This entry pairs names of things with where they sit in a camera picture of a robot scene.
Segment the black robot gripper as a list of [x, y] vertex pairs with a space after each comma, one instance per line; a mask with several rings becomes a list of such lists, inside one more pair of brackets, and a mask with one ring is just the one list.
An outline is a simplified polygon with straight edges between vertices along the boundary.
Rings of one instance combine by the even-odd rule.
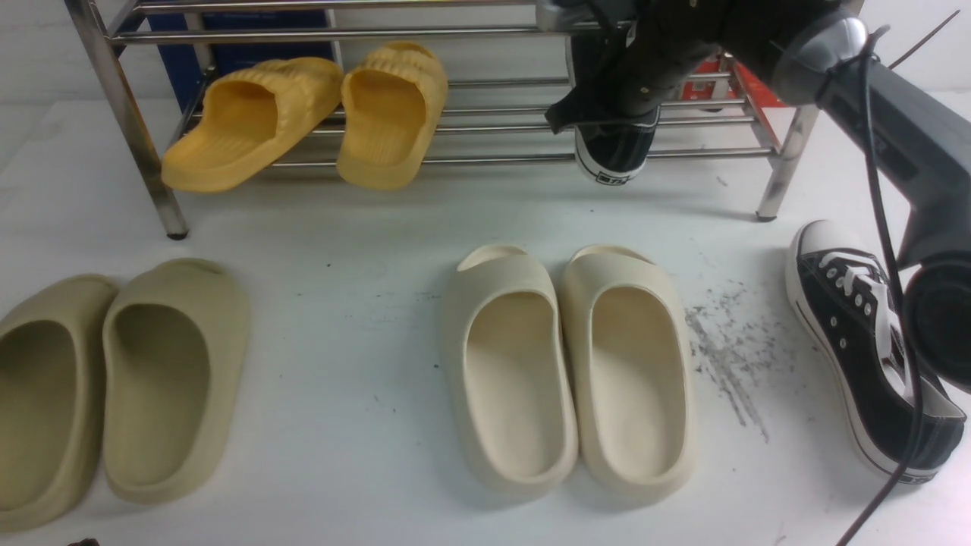
[[[660, 105], [718, 49], [727, 1], [649, 1], [622, 52], [611, 53], [593, 83], [568, 80], [569, 93], [545, 111], [552, 133], [569, 128], [655, 127]], [[611, 32], [630, 17], [630, 1], [535, 1], [545, 33]]]

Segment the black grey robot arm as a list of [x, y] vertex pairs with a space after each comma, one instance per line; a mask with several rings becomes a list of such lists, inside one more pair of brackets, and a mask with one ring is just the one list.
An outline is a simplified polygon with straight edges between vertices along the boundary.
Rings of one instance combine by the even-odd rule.
[[877, 35], [839, 1], [538, 1], [541, 31], [594, 20], [607, 58], [545, 113], [549, 128], [635, 124], [717, 49], [783, 103], [825, 111], [910, 204], [896, 253], [920, 362], [969, 390], [970, 127], [881, 64]]

